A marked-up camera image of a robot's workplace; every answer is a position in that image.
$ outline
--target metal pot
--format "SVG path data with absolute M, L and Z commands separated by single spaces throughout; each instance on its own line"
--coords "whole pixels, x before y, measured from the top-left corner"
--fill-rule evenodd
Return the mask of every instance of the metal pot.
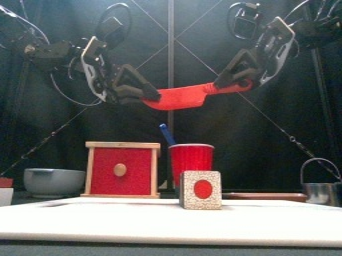
M 36 198 L 61 198 L 80 194 L 85 172 L 30 168 L 24 171 L 24 186 Z
M 332 173 L 339 182 L 335 183 L 304 183 L 303 182 L 303 170 L 308 163 L 312 161 L 327 162 L 332 167 L 336 174 Z M 303 193 L 307 195 L 307 203 L 328 205 L 328 206 L 342 206 L 342 183 L 340 183 L 340 173 L 328 160 L 324 158 L 311 158 L 308 159 L 300 168 L 300 184 L 303 187 Z

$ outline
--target table surface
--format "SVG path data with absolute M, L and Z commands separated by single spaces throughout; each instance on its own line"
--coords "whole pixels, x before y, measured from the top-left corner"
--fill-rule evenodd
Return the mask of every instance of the table surface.
M 221 200 L 185 210 L 176 199 L 77 197 L 0 207 L 0 239 L 342 248 L 342 209 L 280 200 Z

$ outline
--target red plastic cup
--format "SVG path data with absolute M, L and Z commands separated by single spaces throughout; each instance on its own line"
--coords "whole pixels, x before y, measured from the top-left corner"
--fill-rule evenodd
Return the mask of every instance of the red plastic cup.
M 208 144 L 175 144 L 169 148 L 175 186 L 179 187 L 184 171 L 211 171 L 213 146 Z

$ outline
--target black backdrop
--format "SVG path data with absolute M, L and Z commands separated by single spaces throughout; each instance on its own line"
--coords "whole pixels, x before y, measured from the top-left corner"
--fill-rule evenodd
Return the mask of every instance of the black backdrop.
M 252 46 L 252 42 L 238 40 L 227 31 L 227 9 L 235 1 L 175 1 L 173 16 L 169 16 L 167 0 L 24 1 L 28 18 L 45 32 L 50 43 L 61 40 L 76 43 L 80 38 L 91 38 L 100 14 L 117 2 L 131 7 L 133 25 L 125 42 L 112 50 L 111 59 L 116 64 L 132 64 L 156 88 L 212 81 L 238 50 Z M 298 4 L 298 1 L 287 0 L 258 2 L 264 24 L 275 16 L 284 17 Z M 18 1 L 0 0 L 0 4 L 22 14 Z M 113 15 L 127 24 L 124 13 L 116 11 Z M 167 47 L 169 28 L 175 35 L 172 56 Z M 322 50 L 322 69 L 316 59 L 320 55 L 315 53 L 306 51 L 290 59 L 272 83 L 243 96 L 316 156 L 339 164 L 340 106 L 336 102 L 340 70 L 336 64 L 340 47 L 334 43 Z M 10 46 L 6 45 L 0 54 L 0 167 L 5 170 L 84 107 L 60 96 L 48 75 L 21 59 Z M 92 102 L 95 98 L 84 80 L 71 81 L 62 70 L 56 72 L 54 78 L 69 97 Z M 300 189 L 299 169 L 307 156 L 238 94 L 207 97 L 201 108 L 169 113 L 143 104 L 116 106 L 103 103 L 87 108 L 6 176 L 14 177 L 16 188 L 21 189 L 26 167 L 85 170 L 85 141 L 159 142 L 161 184 L 168 170 L 167 144 L 159 132 L 161 122 L 169 122 L 177 143 L 199 142 L 215 146 L 213 168 L 221 173 L 224 189 Z M 307 179 L 332 180 L 319 168 L 308 173 Z

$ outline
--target small wooden block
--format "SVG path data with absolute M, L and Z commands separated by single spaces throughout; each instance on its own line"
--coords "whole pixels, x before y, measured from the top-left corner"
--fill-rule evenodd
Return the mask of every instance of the small wooden block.
M 180 175 L 179 204 L 191 210 L 219 210 L 221 207 L 220 173 L 185 171 Z

